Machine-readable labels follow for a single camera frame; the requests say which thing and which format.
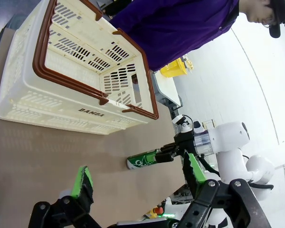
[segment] basket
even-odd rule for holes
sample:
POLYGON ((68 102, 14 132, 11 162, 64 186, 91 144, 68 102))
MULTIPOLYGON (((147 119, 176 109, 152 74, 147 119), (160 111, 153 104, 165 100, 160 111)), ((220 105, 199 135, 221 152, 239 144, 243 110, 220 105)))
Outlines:
POLYGON ((176 77, 180 75, 186 75, 187 71, 181 58, 174 60, 161 69, 161 74, 165 77, 176 77))
POLYGON ((146 55, 88 0, 43 0, 13 37, 0 119, 97 134, 158 119, 146 55))

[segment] green can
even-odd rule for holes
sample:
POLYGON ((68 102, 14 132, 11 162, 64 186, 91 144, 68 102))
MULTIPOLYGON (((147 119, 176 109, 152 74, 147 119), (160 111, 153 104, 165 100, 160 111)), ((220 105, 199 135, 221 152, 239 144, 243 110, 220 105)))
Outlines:
POLYGON ((134 170, 137 168, 141 168, 144 166, 149 166, 156 164, 157 161, 155 159, 155 155, 159 153, 160 149, 155 149, 152 151, 140 153, 127 158, 127 167, 130 170, 134 170))

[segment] table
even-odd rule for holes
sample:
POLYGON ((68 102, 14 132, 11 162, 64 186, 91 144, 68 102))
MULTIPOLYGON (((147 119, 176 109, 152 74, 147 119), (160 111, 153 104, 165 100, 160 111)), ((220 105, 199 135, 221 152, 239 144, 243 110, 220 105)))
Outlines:
MULTIPOLYGON (((0 80, 14 31, 0 42, 0 80)), ((33 205, 54 203, 72 188, 81 165, 94 181, 91 215, 102 226, 136 220, 184 183, 180 158, 137 170, 125 159, 173 141, 168 108, 160 118, 111 135, 63 131, 0 120, 0 228, 28 226, 33 205)))
POLYGON ((170 101, 178 106, 181 106, 179 94, 177 93, 176 86, 172 77, 165 77, 160 71, 154 75, 156 87, 161 95, 168 98, 170 101))

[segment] yellow bucket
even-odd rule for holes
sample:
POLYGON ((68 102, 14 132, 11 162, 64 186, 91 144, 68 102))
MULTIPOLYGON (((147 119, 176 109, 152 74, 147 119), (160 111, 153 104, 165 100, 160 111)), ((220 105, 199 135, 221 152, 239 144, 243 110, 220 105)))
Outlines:
POLYGON ((187 71, 185 64, 182 62, 181 58, 174 60, 168 65, 161 69, 161 74, 165 77, 176 77, 180 75, 186 75, 187 71))

